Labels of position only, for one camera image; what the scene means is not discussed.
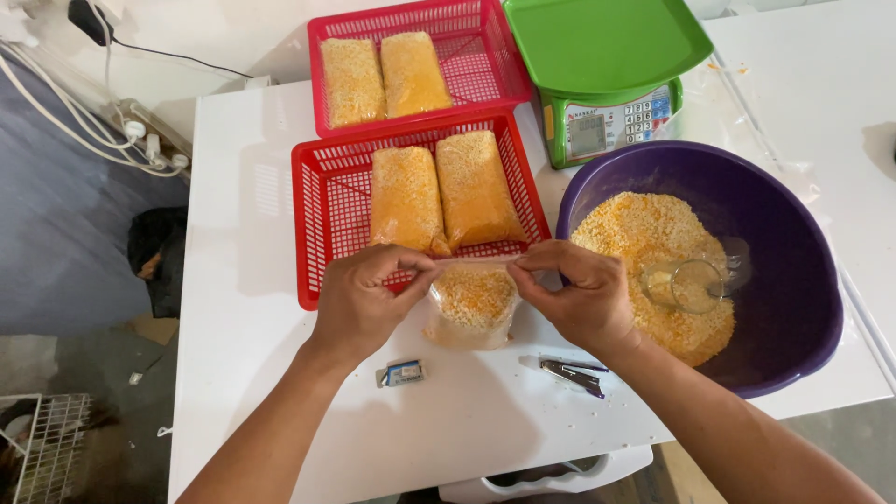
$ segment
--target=purple bowl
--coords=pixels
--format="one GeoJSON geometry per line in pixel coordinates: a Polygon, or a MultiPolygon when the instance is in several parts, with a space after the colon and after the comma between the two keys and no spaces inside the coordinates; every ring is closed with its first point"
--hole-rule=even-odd
{"type": "Polygon", "coordinates": [[[753,276],[737,290],[731,343],[699,370],[744,399],[810,375],[843,331],[837,270],[812,215],[774,177],[704,145],[655,141],[590,161],[573,177],[556,236],[569,239],[599,204],[624,191],[685,200],[713,236],[746,240],[753,276]]]}

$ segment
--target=wire rack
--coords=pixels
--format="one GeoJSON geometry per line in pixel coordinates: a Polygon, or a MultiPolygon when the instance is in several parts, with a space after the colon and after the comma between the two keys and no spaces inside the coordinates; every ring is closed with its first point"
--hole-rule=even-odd
{"type": "Polygon", "coordinates": [[[90,396],[18,395],[36,398],[27,443],[13,443],[24,457],[13,504],[57,504],[72,493],[90,418],[90,396]]]}

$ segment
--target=digital scale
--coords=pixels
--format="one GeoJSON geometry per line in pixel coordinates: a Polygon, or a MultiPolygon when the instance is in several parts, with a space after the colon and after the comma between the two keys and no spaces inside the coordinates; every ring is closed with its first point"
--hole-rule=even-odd
{"type": "Polygon", "coordinates": [[[648,142],[682,106],[680,74],[712,42],[683,0],[505,0],[563,169],[648,142]]]}

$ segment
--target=black cable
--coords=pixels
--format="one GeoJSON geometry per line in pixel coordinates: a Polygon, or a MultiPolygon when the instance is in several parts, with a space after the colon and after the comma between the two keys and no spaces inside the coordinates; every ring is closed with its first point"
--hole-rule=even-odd
{"type": "Polygon", "coordinates": [[[189,60],[191,60],[191,61],[195,61],[196,63],[198,63],[198,64],[200,64],[200,65],[206,65],[206,66],[210,66],[211,68],[217,68],[217,69],[219,69],[219,70],[225,70],[225,71],[227,71],[227,72],[233,72],[234,74],[237,74],[237,75],[242,75],[242,76],[244,76],[246,79],[252,79],[252,78],[253,78],[252,75],[242,74],[242,73],[240,73],[240,72],[237,72],[236,70],[230,70],[229,68],[224,68],[223,66],[209,65],[208,63],[205,63],[204,61],[199,61],[198,59],[196,59],[196,58],[194,58],[194,57],[180,56],[180,55],[171,54],[171,53],[163,53],[162,51],[157,51],[157,50],[147,49],[147,48],[138,48],[137,46],[132,46],[132,45],[130,45],[130,44],[125,44],[124,42],[122,42],[122,41],[119,40],[119,39],[116,39],[115,37],[112,37],[112,41],[115,42],[116,44],[118,44],[119,46],[124,46],[124,47],[126,47],[126,48],[137,49],[138,51],[146,51],[146,52],[148,52],[148,53],[161,54],[161,55],[163,55],[163,56],[182,57],[183,59],[189,59],[189,60]]]}

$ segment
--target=hand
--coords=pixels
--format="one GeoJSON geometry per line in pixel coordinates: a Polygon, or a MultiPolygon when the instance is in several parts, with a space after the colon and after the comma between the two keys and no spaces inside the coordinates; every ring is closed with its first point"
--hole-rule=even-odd
{"type": "Polygon", "coordinates": [[[601,361],[641,343],[641,333],[633,329],[628,281],[619,259],[551,239],[530,247],[507,271],[516,281],[520,297],[554,324],[567,341],[601,361]],[[531,273],[542,270],[559,271],[572,285],[548,291],[531,273]]]}
{"type": "Polygon", "coordinates": [[[330,262],[306,345],[350,372],[386,343],[438,275],[432,259],[397,245],[374,245],[330,262]],[[417,276],[396,295],[383,281],[399,269],[417,270],[417,276]]]}

